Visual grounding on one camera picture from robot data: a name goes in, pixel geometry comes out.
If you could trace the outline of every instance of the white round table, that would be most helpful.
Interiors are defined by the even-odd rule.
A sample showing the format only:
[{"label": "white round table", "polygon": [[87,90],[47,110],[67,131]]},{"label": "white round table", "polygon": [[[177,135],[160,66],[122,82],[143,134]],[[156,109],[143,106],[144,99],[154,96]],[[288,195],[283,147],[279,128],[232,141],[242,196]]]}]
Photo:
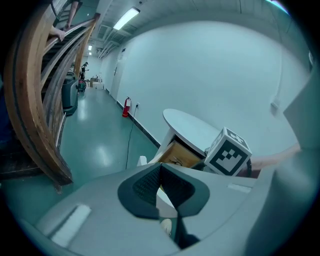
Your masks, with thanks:
[{"label": "white round table", "polygon": [[205,156],[206,148],[211,146],[220,132],[199,118],[176,109],[165,109],[163,111],[163,118],[170,129],[167,132],[158,153],[168,146],[174,135],[177,135],[188,146]]}]

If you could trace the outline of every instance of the green floor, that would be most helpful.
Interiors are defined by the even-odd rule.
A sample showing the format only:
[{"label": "green floor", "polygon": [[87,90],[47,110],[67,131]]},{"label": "green floor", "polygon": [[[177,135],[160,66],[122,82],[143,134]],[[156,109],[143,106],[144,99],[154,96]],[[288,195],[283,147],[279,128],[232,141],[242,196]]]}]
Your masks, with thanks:
[{"label": "green floor", "polygon": [[[86,89],[79,95],[78,109],[67,117],[62,134],[61,154],[73,176],[73,184],[58,195],[52,182],[37,176],[2,182],[12,212],[35,224],[54,204],[90,180],[125,170],[132,122],[105,91]],[[134,125],[131,135],[128,169],[137,165],[139,156],[151,160],[157,147]]]}]

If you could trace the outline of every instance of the door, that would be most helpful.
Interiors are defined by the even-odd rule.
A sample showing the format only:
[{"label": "door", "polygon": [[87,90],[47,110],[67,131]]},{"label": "door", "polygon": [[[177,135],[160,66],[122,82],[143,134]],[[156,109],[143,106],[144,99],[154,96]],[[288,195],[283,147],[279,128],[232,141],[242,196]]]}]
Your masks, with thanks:
[{"label": "door", "polygon": [[128,49],[128,45],[126,45],[125,48],[123,48],[118,55],[118,58],[116,60],[114,73],[113,73],[113,80],[112,80],[110,94],[115,100],[117,100],[120,80],[121,80],[121,77],[122,77],[122,74],[123,74],[123,71],[125,68],[125,64],[126,64],[126,60],[128,58],[128,55],[129,55],[129,49]]}]

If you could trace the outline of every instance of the red fire extinguisher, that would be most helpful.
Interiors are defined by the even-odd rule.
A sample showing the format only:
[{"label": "red fire extinguisher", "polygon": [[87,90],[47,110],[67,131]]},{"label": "red fire extinguisher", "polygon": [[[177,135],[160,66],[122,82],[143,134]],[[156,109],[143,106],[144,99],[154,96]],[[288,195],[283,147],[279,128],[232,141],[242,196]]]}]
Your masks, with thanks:
[{"label": "red fire extinguisher", "polygon": [[130,99],[129,97],[127,97],[127,98],[125,99],[124,107],[123,107],[123,112],[122,112],[122,116],[123,116],[124,118],[127,118],[127,117],[128,117],[128,113],[129,113],[130,106],[131,106],[131,99]]}]

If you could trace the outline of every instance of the fluorescent ceiling light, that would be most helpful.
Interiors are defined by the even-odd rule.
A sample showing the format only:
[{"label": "fluorescent ceiling light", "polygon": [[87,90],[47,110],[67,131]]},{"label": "fluorescent ceiling light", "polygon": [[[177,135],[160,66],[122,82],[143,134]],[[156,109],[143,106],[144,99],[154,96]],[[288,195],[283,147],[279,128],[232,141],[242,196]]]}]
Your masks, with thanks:
[{"label": "fluorescent ceiling light", "polygon": [[130,21],[138,13],[140,13],[140,10],[135,7],[132,7],[119,19],[119,21],[114,25],[113,28],[116,30],[120,30],[128,21]]},{"label": "fluorescent ceiling light", "polygon": [[286,14],[289,14],[288,11],[283,7],[283,5],[281,3],[279,3],[277,0],[266,0],[266,1],[273,4],[274,6],[276,6],[278,8],[280,8]]}]

